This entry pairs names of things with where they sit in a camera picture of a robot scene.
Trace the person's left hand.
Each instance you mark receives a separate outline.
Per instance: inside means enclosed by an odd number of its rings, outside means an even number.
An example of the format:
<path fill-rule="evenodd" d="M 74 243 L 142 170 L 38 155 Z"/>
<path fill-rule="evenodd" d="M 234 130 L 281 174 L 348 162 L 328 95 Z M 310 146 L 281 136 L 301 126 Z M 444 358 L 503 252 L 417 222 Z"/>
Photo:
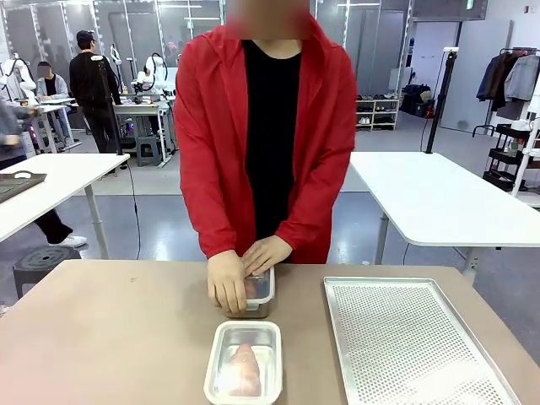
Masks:
<path fill-rule="evenodd" d="M 276 235 L 257 240 L 243 255 L 241 263 L 246 276 L 259 276 L 274 265 L 283 262 L 292 252 L 292 247 Z"/>

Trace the person's right hand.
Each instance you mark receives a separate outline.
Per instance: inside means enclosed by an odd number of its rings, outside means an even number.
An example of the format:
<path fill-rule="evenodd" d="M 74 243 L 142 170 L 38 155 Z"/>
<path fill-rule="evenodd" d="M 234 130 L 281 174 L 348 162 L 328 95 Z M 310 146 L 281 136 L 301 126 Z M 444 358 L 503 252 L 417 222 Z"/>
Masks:
<path fill-rule="evenodd" d="M 246 310 L 244 268 L 235 251 L 224 251 L 208 259 L 208 296 L 230 314 Z"/>

